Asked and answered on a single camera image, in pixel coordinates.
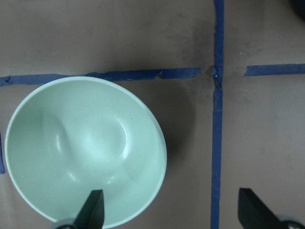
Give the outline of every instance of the dark object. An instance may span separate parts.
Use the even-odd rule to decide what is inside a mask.
[[[103,190],[94,190],[90,193],[76,219],[59,221],[51,229],[101,229],[103,224]]]
[[[305,1],[304,0],[290,0],[295,12],[305,20]]]
[[[240,188],[238,219],[244,229],[305,229],[294,221],[281,222],[249,188]]]

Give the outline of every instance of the cardboard surface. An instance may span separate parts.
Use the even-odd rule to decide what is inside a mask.
[[[118,228],[208,228],[214,84],[213,1],[0,3],[0,76],[202,67],[191,79],[117,82],[147,104],[163,129],[168,168],[153,203]],[[38,85],[0,88],[0,131]],[[0,228],[49,228],[0,175]]]
[[[242,229],[240,187],[305,224],[305,75],[244,76],[248,65],[304,63],[304,25],[287,0],[225,1],[221,229]],[[213,1],[2,1],[0,28],[0,76],[202,67],[192,79],[118,82],[156,115],[169,156],[155,201],[118,228],[209,228]],[[0,88],[2,138],[35,88]],[[0,184],[0,228],[51,225],[7,173]]]

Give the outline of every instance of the blue tape strip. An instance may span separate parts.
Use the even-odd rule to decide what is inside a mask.
[[[245,76],[305,74],[305,64],[275,64],[247,66]]]
[[[214,78],[215,90],[212,139],[212,191],[211,191],[211,229],[219,229],[219,203],[221,185],[221,150],[223,123],[223,74],[224,74],[224,0],[214,0],[216,11],[216,31],[214,34]]]
[[[1,144],[1,133],[0,133],[0,174],[5,173],[3,159],[2,159],[2,144]]]
[[[177,69],[155,69],[155,70],[137,70],[107,73],[88,73],[85,76],[105,79],[109,81],[126,80],[153,80],[157,76],[163,79],[182,79],[190,78],[201,73],[201,68],[177,68]],[[0,77],[0,86],[11,84],[44,84],[53,80],[71,77],[75,75],[60,74],[37,74],[37,75],[15,75]]]

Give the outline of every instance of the mint green bowl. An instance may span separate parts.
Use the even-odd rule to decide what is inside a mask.
[[[144,103],[117,84],[83,76],[47,83],[21,102],[5,156],[19,193],[52,221],[76,217],[90,191],[103,189],[103,228],[140,214],[166,170],[164,137]]]

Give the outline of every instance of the bowl rim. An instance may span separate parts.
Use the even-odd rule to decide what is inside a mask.
[[[165,143],[165,139],[164,139],[164,135],[163,132],[161,130],[161,127],[157,121],[157,119],[155,118],[155,116],[153,115],[153,113],[150,111],[150,109],[144,104],[144,102],[142,100],[140,100],[135,94],[133,94],[132,92],[128,91],[127,89],[125,89],[124,87],[104,80],[104,79],[100,79],[100,78],[95,78],[95,77],[89,77],[89,76],[70,76],[70,77],[65,77],[65,78],[61,78],[61,79],[57,79],[51,82],[48,82],[46,84],[41,85],[40,87],[36,88],[35,90],[33,90],[31,93],[29,93],[21,102],[20,104],[17,106],[17,108],[15,109],[14,113],[12,114],[8,127],[7,127],[7,131],[5,134],[5,147],[4,147],[4,152],[5,152],[5,161],[6,161],[6,166],[10,175],[10,178],[15,186],[15,188],[17,189],[17,191],[19,192],[19,194],[22,196],[22,198],[35,210],[37,211],[39,214],[41,214],[42,216],[44,216],[45,218],[56,222],[56,219],[48,216],[46,213],[44,213],[43,211],[41,211],[40,209],[38,209],[34,204],[32,204],[27,198],[26,196],[23,194],[21,188],[18,186],[18,183],[16,182],[12,169],[10,167],[10,160],[9,160],[9,153],[8,153],[8,141],[9,141],[9,137],[10,137],[10,130],[11,127],[14,123],[15,117],[18,115],[18,113],[20,112],[20,110],[23,108],[23,106],[32,98],[34,97],[36,94],[38,94],[39,92],[45,90],[46,88],[52,87],[56,84],[60,84],[60,83],[64,83],[64,82],[73,82],[73,81],[90,81],[90,82],[97,82],[97,83],[102,83],[108,86],[111,86],[115,89],[118,89],[122,92],[124,92],[126,95],[130,96],[133,100],[135,100],[137,102],[137,104],[139,104],[143,109],[146,110],[148,116],[152,119],[157,132],[159,133],[159,137],[161,139],[161,147],[162,147],[162,151],[164,152],[164,160],[165,160],[165,166],[163,168],[163,170],[161,171],[161,177],[160,180],[158,182],[158,185],[155,187],[155,190],[153,192],[153,194],[151,195],[151,197],[146,201],[146,203],[140,208],[138,209],[136,212],[134,212],[133,214],[131,214],[129,217],[122,219],[118,222],[109,224],[109,225],[104,225],[103,228],[107,229],[107,228],[112,228],[112,227],[116,227],[119,226],[123,223],[126,223],[130,220],[132,220],[133,218],[135,218],[136,216],[138,216],[140,213],[142,213],[151,203],[152,201],[155,199],[155,197],[157,196],[159,190],[161,189],[162,183],[164,181],[165,178],[165,172],[166,172],[166,167],[167,167],[167,149],[166,149],[166,143]]]

